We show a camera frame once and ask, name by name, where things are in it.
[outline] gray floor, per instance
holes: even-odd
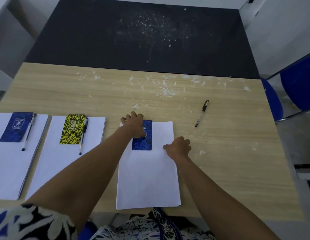
[[[280,77],[277,76],[273,78],[270,80],[270,83],[281,99],[285,112],[284,116],[298,112],[299,110],[291,102],[281,86]],[[310,163],[310,112],[278,123],[277,130],[286,154],[292,178],[300,196],[301,207],[305,213],[306,221],[265,222],[282,240],[310,240],[310,190],[306,180],[300,179],[293,167],[294,164]],[[91,219],[98,227],[101,227],[109,224],[113,216],[114,214],[112,213],[94,213],[91,215]],[[128,214],[119,214],[113,225],[122,225],[129,219],[129,216]],[[203,230],[208,229],[202,218],[189,218],[189,220]]]

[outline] white paper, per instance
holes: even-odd
[[[0,113],[0,138],[4,133],[11,113]],[[48,115],[37,115],[24,146],[26,134],[21,142],[0,142],[0,199],[17,200],[25,178],[41,140]]]
[[[163,149],[173,140],[173,122],[153,122],[151,151],[133,151],[129,142],[119,161],[117,210],[181,205],[177,167]]]
[[[65,119],[65,116],[53,116],[52,118],[26,200],[57,173],[81,157],[79,155],[80,145],[59,144]],[[105,117],[88,117],[88,119],[83,155],[101,143],[106,121]]]

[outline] forearm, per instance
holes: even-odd
[[[255,214],[226,193],[189,158],[177,161],[187,188],[217,239],[279,238]]]
[[[106,189],[131,139],[128,127],[118,128],[100,145],[50,179],[27,203],[68,215],[79,232]]]

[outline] blue notebook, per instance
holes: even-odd
[[[132,149],[134,151],[151,151],[153,145],[153,121],[143,120],[145,137],[133,138]]]
[[[32,120],[33,112],[14,112],[0,138],[0,142],[20,142]]]

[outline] black and white floral pattern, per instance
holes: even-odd
[[[76,240],[77,232],[68,216],[32,204],[24,204],[0,209],[0,240],[2,239]],[[211,233],[205,233],[196,227],[180,231],[160,208],[153,208],[148,216],[135,216],[121,227],[101,227],[91,240],[101,239],[214,240],[215,238]]]

